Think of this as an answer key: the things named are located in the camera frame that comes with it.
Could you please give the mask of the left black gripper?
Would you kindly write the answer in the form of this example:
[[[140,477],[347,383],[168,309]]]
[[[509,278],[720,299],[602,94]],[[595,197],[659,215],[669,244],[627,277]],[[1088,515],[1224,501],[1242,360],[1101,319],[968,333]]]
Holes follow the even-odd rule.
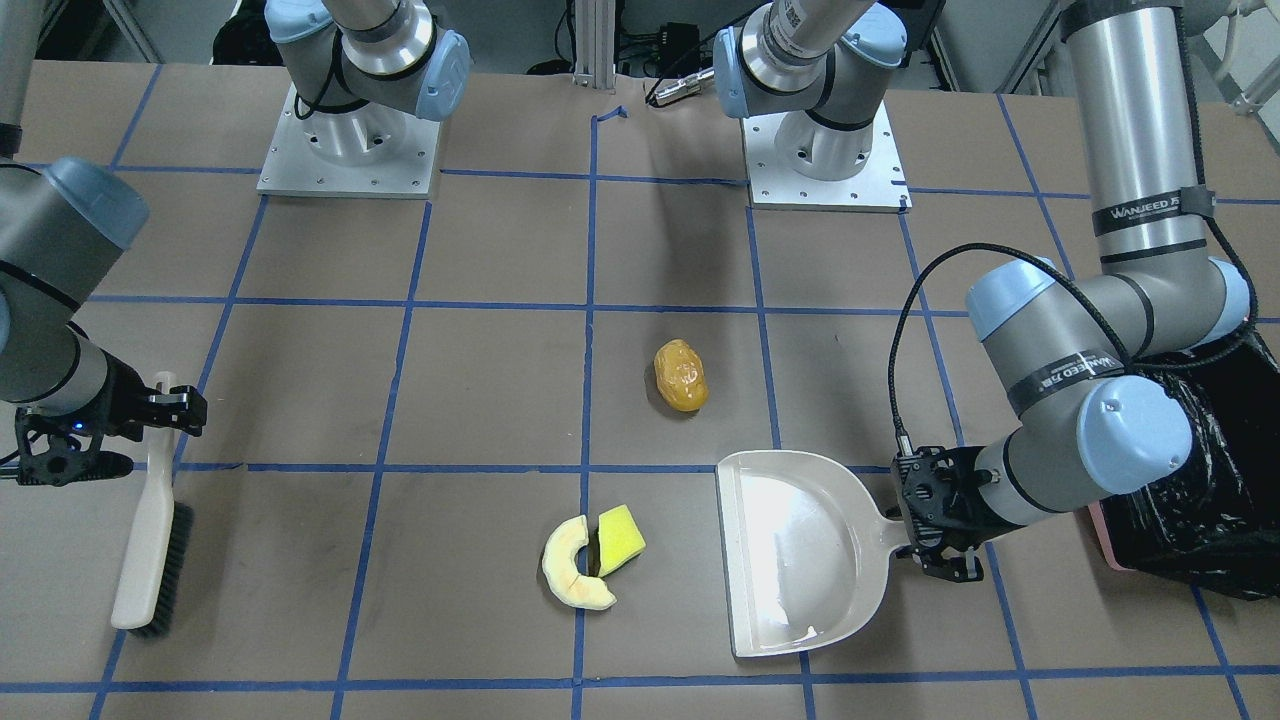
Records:
[[[923,446],[893,457],[899,511],[910,539],[906,559],[928,577],[954,583],[982,582],[977,548],[986,542],[978,493],[980,448]],[[956,556],[946,557],[947,551]]]

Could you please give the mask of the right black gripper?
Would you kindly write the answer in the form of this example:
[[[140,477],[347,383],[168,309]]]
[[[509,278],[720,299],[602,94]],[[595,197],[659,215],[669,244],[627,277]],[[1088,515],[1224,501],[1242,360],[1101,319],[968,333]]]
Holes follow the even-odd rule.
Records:
[[[143,406],[148,415],[142,423]],[[104,450],[105,437],[124,436],[140,442],[143,424],[200,437],[207,407],[206,398],[193,386],[151,392],[137,372],[109,355],[105,386],[83,407],[61,415],[17,409],[15,482],[63,487],[125,477],[133,471],[134,461]]]

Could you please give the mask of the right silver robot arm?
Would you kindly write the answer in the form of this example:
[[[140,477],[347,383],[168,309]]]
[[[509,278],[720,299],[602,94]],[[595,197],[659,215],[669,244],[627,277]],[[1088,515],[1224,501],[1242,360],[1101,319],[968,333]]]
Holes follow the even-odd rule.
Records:
[[[44,18],[41,1],[3,4],[1,397],[15,409],[3,477],[67,486],[125,477],[109,436],[140,442],[148,427],[198,437],[209,406],[192,386],[157,389],[101,350],[73,318],[148,219],[123,179],[83,158],[45,169],[15,160]]]

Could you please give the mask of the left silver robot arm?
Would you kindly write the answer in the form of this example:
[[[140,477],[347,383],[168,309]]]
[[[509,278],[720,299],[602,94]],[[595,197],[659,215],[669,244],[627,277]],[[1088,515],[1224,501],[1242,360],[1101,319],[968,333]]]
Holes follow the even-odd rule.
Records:
[[[887,518],[844,465],[799,451],[719,464],[730,570],[799,568],[803,580],[849,570],[884,582],[890,560],[978,582],[995,538],[1174,474],[1190,459],[1189,413],[1151,378],[1149,357],[1251,333],[1257,296],[1220,237],[1204,181],[1180,1],[1066,1],[1101,273],[1070,281],[1052,263],[993,243],[1007,263],[966,295],[975,337],[1019,428],[978,447],[916,447],[887,369],[900,519]]]

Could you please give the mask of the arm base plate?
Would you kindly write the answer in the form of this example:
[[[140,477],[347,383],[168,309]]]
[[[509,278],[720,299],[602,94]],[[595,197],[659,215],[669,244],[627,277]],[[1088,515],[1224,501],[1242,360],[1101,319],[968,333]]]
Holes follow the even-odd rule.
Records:
[[[433,195],[442,123],[376,104],[300,119],[289,87],[256,190],[266,196],[420,199]]]
[[[740,124],[756,209],[901,213],[913,206],[884,102],[870,126],[845,137],[804,111]]]

